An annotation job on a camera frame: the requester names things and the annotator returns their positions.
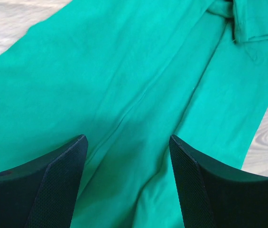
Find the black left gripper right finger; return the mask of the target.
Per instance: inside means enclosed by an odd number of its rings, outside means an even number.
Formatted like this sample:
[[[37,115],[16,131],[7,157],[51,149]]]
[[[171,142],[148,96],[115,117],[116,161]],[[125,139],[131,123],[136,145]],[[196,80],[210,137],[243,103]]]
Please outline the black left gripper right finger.
[[[226,165],[169,139],[186,228],[268,228],[268,177]]]

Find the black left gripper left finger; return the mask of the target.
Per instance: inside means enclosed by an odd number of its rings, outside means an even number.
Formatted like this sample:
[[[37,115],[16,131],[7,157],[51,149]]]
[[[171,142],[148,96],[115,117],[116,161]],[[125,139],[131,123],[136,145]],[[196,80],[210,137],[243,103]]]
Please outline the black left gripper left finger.
[[[0,228],[68,228],[86,160],[79,135],[60,148],[0,172]]]

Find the green t shirt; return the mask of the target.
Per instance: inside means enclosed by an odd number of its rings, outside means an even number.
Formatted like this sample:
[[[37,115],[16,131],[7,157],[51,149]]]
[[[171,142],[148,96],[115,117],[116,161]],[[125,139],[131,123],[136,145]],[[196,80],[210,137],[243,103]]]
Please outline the green t shirt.
[[[0,171],[84,134],[73,228],[181,228],[175,134],[241,168],[268,107],[268,0],[74,0],[0,55]]]

